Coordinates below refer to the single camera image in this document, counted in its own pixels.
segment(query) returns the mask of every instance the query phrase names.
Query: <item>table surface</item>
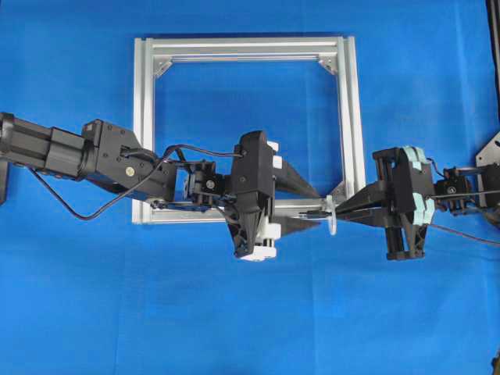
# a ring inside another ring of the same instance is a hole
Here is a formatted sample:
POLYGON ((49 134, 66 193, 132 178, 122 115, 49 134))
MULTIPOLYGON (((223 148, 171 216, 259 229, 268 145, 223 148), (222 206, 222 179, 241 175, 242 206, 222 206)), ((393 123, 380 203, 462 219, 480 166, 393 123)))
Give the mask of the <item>table surface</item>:
MULTIPOLYGON (((0 110, 80 133, 132 128, 136 37, 354 35, 371 153, 418 145, 467 166, 498 131, 482 1, 4 0, 0 110)), ((264 129, 319 191, 341 179, 336 87, 314 62, 174 65, 157 83, 158 148, 231 150, 264 129)), ((221 170, 228 161, 218 163, 221 170)), ((51 181, 78 211, 110 195, 51 181)), ((0 207, 0 373, 489 373, 500 346, 498 248, 429 230, 388 262, 382 230, 326 224, 239 262, 223 224, 134 226, 130 202, 76 221, 12 169, 0 207)), ((479 216, 435 223, 490 239, 479 216)))

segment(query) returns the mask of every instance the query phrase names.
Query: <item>aluminum frame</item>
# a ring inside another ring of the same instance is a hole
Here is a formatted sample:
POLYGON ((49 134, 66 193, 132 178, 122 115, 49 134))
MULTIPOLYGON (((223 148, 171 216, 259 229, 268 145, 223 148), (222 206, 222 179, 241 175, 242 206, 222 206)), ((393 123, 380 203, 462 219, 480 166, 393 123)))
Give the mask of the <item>aluminum frame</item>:
MULTIPOLYGON (((343 202, 366 185, 354 37, 136 38, 134 133, 137 139, 142 147, 155 149, 155 81, 172 64, 282 60, 316 60, 337 78, 343 180, 330 195, 334 204, 343 202)), ((278 199, 276 214, 293 216, 307 210, 332 210, 329 202, 332 200, 326 198, 278 199)), ((132 203, 132 222, 136 224, 222 221, 224 218, 215 209, 201 213, 152 209, 147 203, 135 200, 132 203)))

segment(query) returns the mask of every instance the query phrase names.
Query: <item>blue fabric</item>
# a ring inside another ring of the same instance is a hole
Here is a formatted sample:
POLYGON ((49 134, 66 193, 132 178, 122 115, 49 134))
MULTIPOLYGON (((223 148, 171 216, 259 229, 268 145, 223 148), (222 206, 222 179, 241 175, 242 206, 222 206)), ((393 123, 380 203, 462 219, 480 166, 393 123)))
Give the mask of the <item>blue fabric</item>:
MULTIPOLYGON (((133 38, 270 33, 356 36, 368 180, 373 151, 418 145, 463 166, 498 131, 486 9, 468 0, 5 0, 0 110, 131 127, 133 38)), ((156 142, 223 151, 265 129, 324 193, 341 178, 335 102, 313 63, 174 66, 156 142)), ((134 226, 129 202, 81 223, 26 170, 11 177, 1 374, 489 373, 500 345, 497 248, 430 230, 424 260, 387 262, 382 230, 339 223, 238 262, 224 225, 134 226)), ((110 198, 51 182, 84 213, 110 198)), ((436 222, 500 239, 479 217, 436 222)))

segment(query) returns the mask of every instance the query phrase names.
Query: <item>metal bracket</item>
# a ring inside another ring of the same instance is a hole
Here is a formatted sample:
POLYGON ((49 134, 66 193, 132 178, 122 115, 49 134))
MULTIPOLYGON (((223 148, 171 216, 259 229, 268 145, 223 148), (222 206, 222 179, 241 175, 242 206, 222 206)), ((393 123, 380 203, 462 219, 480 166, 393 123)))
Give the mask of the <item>metal bracket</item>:
MULTIPOLYGON (((317 61, 336 78, 343 174, 342 182, 332 193, 332 204, 337 205, 366 185, 354 37, 137 38, 134 54, 134 133, 144 148, 154 150, 155 80, 173 63, 290 60, 317 61)), ((298 216, 309 210, 324 209, 326 205, 331 205, 326 199, 276 200, 275 213, 279 216, 298 216)), ((133 201, 132 205, 133 223, 223 221, 224 218, 215 209, 200 213, 152 209, 147 203, 139 201, 133 201)))
POLYGON ((0 160, 0 205, 7 200, 7 185, 9 183, 9 162, 0 160))
POLYGON ((337 74, 337 60, 333 55, 320 55, 318 63, 330 74, 337 74))
POLYGON ((172 66, 172 60, 155 59, 154 65, 155 66, 153 68, 153 71, 155 74, 155 78, 158 79, 172 66))
MULTIPOLYGON (((500 132, 498 132, 477 154, 476 166, 486 166, 488 164, 500 163, 500 132)), ((484 190, 481 175, 477 175, 477 187, 479 191, 484 190)), ((484 195, 479 196, 481 207, 486 207, 484 195)))

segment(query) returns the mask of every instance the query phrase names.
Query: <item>white plastic part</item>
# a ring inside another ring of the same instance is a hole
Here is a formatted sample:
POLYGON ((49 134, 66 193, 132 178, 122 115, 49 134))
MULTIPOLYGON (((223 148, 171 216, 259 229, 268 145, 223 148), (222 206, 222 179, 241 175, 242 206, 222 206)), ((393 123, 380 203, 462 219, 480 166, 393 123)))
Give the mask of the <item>white plastic part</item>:
POLYGON ((330 235, 334 236, 337 234, 337 216, 335 215, 334 197, 327 195, 325 202, 327 204, 327 212, 331 213, 331 215, 328 216, 328 230, 330 231, 330 235))
POLYGON ((264 216, 259 223, 257 230, 257 241, 279 240, 281 238, 281 224, 270 223, 269 217, 264 216))
POLYGON ((254 246, 253 253, 250 255, 242 256, 240 259, 248 260, 250 262, 262 262, 269 258, 276 258, 276 248, 267 246, 254 246))
POLYGON ((268 141, 267 145, 270 146, 275 152, 278 152, 280 145, 277 142, 268 141))
POLYGON ((273 156, 273 168, 276 168, 277 170, 283 168, 283 158, 281 156, 273 156))

